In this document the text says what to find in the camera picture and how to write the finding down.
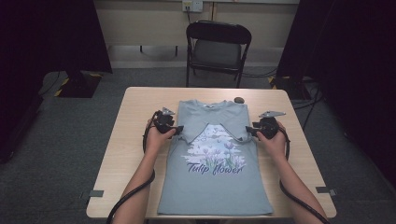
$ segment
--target black chair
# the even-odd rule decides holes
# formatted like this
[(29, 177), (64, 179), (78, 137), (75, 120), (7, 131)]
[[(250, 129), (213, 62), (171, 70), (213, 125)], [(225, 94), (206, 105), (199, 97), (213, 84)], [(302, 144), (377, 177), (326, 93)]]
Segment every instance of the black chair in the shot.
[(242, 25), (196, 21), (187, 27), (188, 41), (186, 87), (189, 87), (190, 68), (235, 75), (236, 88), (242, 77), (250, 31)]

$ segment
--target chair backrest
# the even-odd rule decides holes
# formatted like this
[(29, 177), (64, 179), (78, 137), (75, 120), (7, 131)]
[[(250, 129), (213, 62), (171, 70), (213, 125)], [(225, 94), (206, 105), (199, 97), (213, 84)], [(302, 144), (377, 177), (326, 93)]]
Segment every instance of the chair backrest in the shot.
[(218, 22), (196, 21), (186, 30), (187, 39), (203, 39), (216, 42), (250, 45), (251, 33), (242, 25)]

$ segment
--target forearm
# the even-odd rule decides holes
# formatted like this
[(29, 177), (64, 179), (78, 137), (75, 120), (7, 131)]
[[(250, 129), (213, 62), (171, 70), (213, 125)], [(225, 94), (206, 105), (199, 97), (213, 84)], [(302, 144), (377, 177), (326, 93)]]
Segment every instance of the forearm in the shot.
[[(122, 197), (150, 179), (157, 159), (157, 153), (149, 153), (150, 151), (156, 150), (148, 150), (148, 153), (144, 155), (134, 175), (122, 193)], [(138, 191), (117, 210), (113, 223), (143, 223), (148, 202), (149, 186)]]
[[(276, 168), (279, 172), (280, 180), (285, 189), (295, 197), (299, 198), (309, 206), (317, 210), (322, 216), (326, 217), (320, 203), (313, 193), (308, 189), (304, 182), (294, 172), (285, 158), (274, 159)], [(321, 223), (316, 217), (301, 207), (295, 201), (290, 200), (290, 209), (296, 223)]]

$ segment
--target wooden table top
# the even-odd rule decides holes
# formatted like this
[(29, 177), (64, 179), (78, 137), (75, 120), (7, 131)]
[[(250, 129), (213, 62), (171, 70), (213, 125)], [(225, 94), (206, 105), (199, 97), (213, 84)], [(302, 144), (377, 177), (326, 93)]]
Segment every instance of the wooden table top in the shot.
[[(94, 186), (95, 190), (103, 190), (104, 195), (90, 199), (87, 215), (94, 218), (105, 218), (120, 199), (125, 186), (143, 157), (142, 135), (148, 119), (155, 111), (162, 110), (165, 106), (177, 113), (179, 101), (196, 99), (211, 104), (223, 100), (233, 101), (235, 97), (245, 99), (250, 122), (259, 121), (259, 115), (268, 110), (286, 112), (285, 116), (276, 119), (286, 127), (291, 141), (289, 162), (318, 198), (326, 215), (335, 217), (336, 210), (330, 194), (317, 193), (316, 187), (325, 187), (325, 184), (285, 91), (149, 87), (131, 87), (125, 92)], [(177, 114), (174, 119), (175, 125), (177, 125)], [(169, 143), (170, 141), (162, 148), (155, 164), (156, 178), (151, 183), (146, 218), (249, 218), (158, 215), (157, 208), (163, 189)], [(276, 168), (260, 142), (258, 142), (258, 158), (262, 182), (269, 202), (274, 208), (274, 213), (251, 218), (291, 217), (287, 198), (279, 188)]]

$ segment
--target hand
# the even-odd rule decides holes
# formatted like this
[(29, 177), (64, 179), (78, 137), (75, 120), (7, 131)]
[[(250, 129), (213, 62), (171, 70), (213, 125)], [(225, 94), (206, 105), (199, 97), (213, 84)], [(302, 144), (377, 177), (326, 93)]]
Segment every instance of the hand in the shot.
[(151, 119), (148, 120), (148, 124), (146, 126), (147, 128), (149, 128), (146, 150), (155, 150), (156, 152), (158, 152), (158, 150), (163, 146), (165, 141), (175, 134), (176, 130), (171, 129), (167, 133), (160, 133), (154, 126), (154, 124), (151, 123), (151, 126), (149, 127), (150, 123)]
[[(277, 122), (279, 128), (286, 130), (281, 122)], [(285, 145), (286, 137), (285, 135), (278, 131), (277, 134), (272, 139), (267, 139), (261, 132), (257, 132), (257, 136), (265, 145), (265, 149), (272, 159), (285, 158)]]

